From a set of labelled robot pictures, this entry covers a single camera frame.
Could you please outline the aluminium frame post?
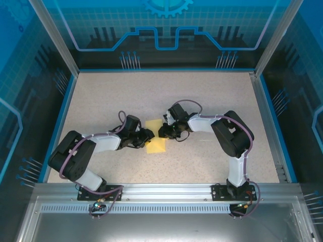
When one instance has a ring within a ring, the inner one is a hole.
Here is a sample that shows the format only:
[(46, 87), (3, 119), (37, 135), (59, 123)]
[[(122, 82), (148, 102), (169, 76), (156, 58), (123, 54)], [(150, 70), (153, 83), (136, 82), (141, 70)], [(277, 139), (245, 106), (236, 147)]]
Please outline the aluminium frame post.
[(28, 0), (28, 1), (32, 5), (34, 11), (36, 12), (44, 28), (46, 29), (52, 42), (54, 43), (55, 47), (59, 51), (59, 54), (61, 55), (67, 67), (69, 68), (71, 74), (74, 77), (78, 78), (79, 69), (77, 67), (77, 64), (75, 63), (68, 47), (66, 46), (58, 28), (56, 27), (43, 1), (42, 0)]
[(259, 78), (265, 67), (269, 63), (271, 57), (273, 56), (275, 50), (277, 49), (279, 43), (281, 42), (283, 36), (287, 32), (291, 22), (296, 16), (300, 6), (304, 0), (290, 0), (286, 11), (284, 12), (276, 30), (274, 31), (268, 45), (266, 46), (258, 64), (256, 65), (254, 76)]

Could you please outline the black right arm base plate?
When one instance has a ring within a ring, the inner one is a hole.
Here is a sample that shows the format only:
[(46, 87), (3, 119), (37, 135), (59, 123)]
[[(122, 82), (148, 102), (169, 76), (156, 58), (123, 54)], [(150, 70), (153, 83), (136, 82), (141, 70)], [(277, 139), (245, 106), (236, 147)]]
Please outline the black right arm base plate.
[(256, 201), (255, 187), (247, 184), (236, 188), (232, 185), (215, 184), (211, 186), (211, 197), (213, 201)]

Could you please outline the aluminium mounting rail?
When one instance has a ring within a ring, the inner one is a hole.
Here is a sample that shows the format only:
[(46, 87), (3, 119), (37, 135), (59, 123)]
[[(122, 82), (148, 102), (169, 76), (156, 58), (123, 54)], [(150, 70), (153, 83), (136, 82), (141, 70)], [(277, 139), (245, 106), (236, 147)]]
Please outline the aluminium mounting rail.
[[(212, 202), (212, 184), (124, 184), (122, 202)], [(264, 183), (255, 187), (260, 201), (288, 201), (303, 199), (299, 184)], [(37, 184), (32, 197), (46, 201), (69, 201), (77, 198), (78, 191), (71, 183)]]

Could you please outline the aluminium side rail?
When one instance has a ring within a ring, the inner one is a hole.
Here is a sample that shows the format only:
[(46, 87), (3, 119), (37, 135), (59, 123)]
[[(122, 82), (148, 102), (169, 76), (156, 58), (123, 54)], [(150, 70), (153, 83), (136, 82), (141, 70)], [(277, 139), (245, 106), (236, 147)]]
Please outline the aluminium side rail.
[(279, 136), (274, 124), (274, 119), (265, 95), (264, 88), (261, 84), (261, 80), (256, 77), (254, 72), (250, 72), (249, 75), (279, 182), (290, 183), (291, 179), (288, 168), (286, 167), (287, 164), (285, 155), (281, 147)]

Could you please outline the yellow cloth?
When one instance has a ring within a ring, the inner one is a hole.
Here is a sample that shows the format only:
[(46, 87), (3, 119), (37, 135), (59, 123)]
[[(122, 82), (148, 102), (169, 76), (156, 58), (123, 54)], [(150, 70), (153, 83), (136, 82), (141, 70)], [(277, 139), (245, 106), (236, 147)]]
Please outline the yellow cloth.
[(162, 126), (162, 119), (147, 120), (145, 122), (145, 127), (154, 134), (154, 138), (146, 145), (147, 154), (166, 152), (166, 139), (160, 138), (158, 134), (158, 131)]

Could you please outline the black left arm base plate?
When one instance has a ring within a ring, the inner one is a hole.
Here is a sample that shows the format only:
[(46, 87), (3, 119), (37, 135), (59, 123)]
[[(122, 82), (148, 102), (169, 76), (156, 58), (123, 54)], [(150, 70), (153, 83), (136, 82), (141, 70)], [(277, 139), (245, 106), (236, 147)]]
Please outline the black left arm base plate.
[(106, 201), (113, 201), (117, 198), (117, 201), (120, 201), (122, 198), (122, 194), (118, 194), (118, 191), (114, 191), (113, 193), (106, 194), (111, 190), (119, 188), (120, 185), (105, 185), (104, 187), (100, 188), (97, 192), (104, 193), (104, 195), (97, 195), (90, 193), (89, 191), (85, 190), (84, 188), (79, 188), (79, 193), (77, 195), (78, 201), (96, 201), (100, 198), (104, 198)]

